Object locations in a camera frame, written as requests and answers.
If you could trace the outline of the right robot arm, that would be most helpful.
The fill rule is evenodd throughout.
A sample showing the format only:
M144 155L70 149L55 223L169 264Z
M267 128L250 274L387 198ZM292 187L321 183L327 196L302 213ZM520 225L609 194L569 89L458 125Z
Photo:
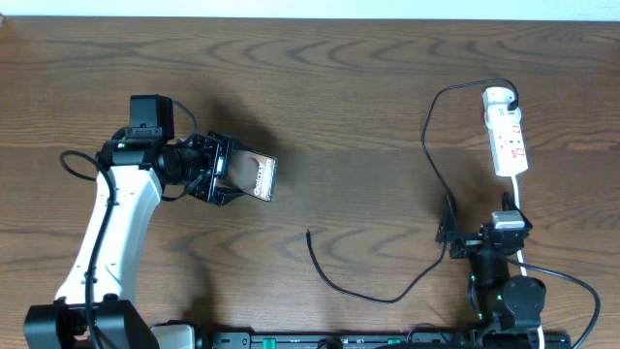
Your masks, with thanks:
M452 259L470 263L469 299L480 322L469 330L469 341L544 348L545 285L527 274L512 274L508 262L523 249L531 222L508 193L502 196L502 208L475 233L458 229L455 212L451 199L445 199L436 240L449 249Z

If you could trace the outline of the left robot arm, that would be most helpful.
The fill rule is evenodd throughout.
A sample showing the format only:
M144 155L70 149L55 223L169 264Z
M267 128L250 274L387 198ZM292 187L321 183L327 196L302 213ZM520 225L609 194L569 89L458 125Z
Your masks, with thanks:
M148 326L134 306L147 228L169 185L223 206L241 196L218 186L241 142L218 133L174 137L177 103L134 95L130 122L95 157L97 198L77 259L53 303L33 305L24 320L31 348L204 348L196 326L170 321Z

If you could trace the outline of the white USB charger plug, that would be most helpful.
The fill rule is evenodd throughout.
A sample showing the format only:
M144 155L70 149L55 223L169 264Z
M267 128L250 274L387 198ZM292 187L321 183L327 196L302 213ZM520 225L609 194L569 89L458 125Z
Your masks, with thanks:
M484 121L486 127L491 130L519 124L521 116L520 108L510 110L508 104L491 104L485 108Z

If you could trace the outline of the white power strip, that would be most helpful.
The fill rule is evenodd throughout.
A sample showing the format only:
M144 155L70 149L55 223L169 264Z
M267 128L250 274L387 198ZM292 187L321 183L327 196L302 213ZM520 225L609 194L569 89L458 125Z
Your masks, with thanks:
M491 104L508 104L515 101L515 93L508 88L493 86L482 93L484 111ZM491 155L495 174L501 177L513 177L528 170L526 150L521 125L488 129Z

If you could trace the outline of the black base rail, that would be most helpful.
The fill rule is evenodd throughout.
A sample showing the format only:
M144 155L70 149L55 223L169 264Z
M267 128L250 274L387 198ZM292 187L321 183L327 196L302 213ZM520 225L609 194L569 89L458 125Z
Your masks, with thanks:
M211 349L538 348L536 335L488 335L482 343L430 330L383 333L214 333Z

